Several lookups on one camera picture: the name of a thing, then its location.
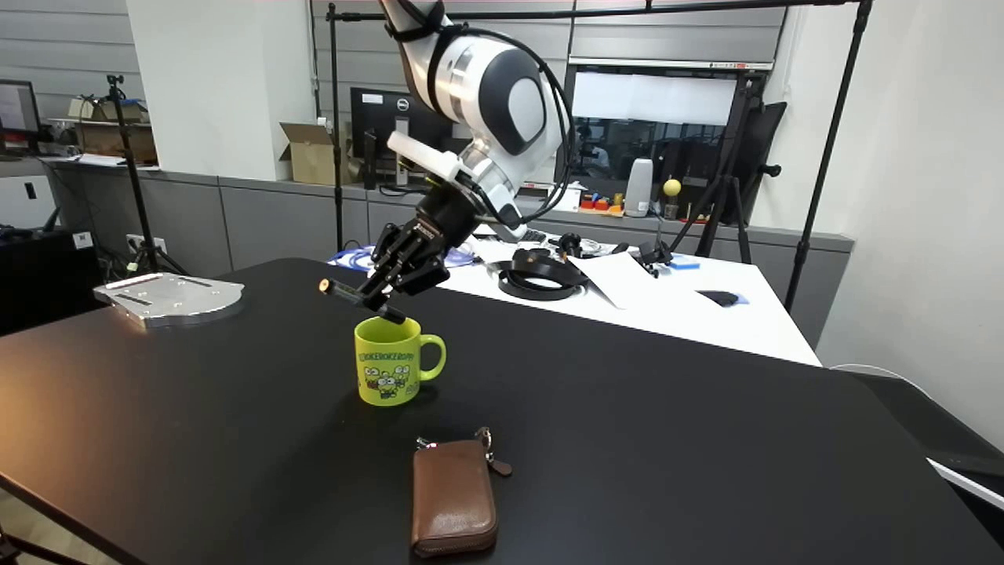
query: black table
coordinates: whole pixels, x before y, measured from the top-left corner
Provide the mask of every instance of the black table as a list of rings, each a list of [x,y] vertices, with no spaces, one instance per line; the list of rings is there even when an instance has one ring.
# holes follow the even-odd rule
[[[853,380],[428,292],[404,310],[449,370],[373,411],[319,273],[245,269],[196,330],[0,340],[5,485],[128,563],[406,563],[413,435],[489,422],[516,469],[489,563],[1000,563]]]

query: mug handle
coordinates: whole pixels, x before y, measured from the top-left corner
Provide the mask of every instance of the mug handle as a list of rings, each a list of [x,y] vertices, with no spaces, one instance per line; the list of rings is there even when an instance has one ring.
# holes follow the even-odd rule
[[[417,344],[423,349],[423,344],[436,344],[438,349],[438,365],[436,367],[428,367],[428,370],[417,370],[417,376],[427,383],[427,380],[436,380],[438,373],[443,373],[443,367],[446,367],[446,341],[443,341],[443,334],[436,334],[436,333],[423,333],[423,334],[417,334]]]

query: white table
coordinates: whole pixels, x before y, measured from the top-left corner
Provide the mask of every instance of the white table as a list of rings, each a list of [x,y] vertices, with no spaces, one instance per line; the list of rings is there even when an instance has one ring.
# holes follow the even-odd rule
[[[509,261],[513,252],[513,244],[504,240],[474,239],[464,249],[477,252],[485,263]],[[758,265],[708,258],[678,258],[674,263],[690,263],[690,269],[658,276],[658,286],[665,288],[662,307],[614,307],[596,292],[565,301],[524,301],[504,295],[485,265],[458,265],[438,288],[817,367],[815,352],[794,327]],[[740,304],[718,307],[695,295],[699,288],[735,292],[740,295]]]

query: robotic arm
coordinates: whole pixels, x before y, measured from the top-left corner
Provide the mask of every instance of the robotic arm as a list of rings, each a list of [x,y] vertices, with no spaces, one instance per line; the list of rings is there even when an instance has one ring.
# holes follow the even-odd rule
[[[462,244],[489,217],[504,229],[519,229],[513,193],[530,170],[555,160],[568,136],[568,101],[548,64],[524,44],[456,26],[443,0],[380,0],[398,39],[406,89],[438,116],[462,122],[474,142],[462,152],[427,148],[406,136],[392,136],[390,148],[423,166],[438,186],[417,204],[404,227],[385,227],[373,273],[361,288],[337,295],[390,310],[392,292],[423,292],[438,286],[449,249]]]

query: cardboard box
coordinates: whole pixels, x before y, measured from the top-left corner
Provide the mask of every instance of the cardboard box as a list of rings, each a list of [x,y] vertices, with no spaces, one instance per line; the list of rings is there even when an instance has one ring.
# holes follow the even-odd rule
[[[131,160],[138,166],[155,164],[153,130],[146,122],[125,122]],[[82,152],[125,157],[123,136],[116,122],[79,122],[76,138]]]
[[[111,101],[100,101],[95,105],[95,119],[119,122],[116,102]],[[146,109],[142,109],[134,102],[123,102],[123,122],[146,122]]]
[[[333,187],[335,186],[335,142],[327,124],[281,122],[288,138],[292,182]]]

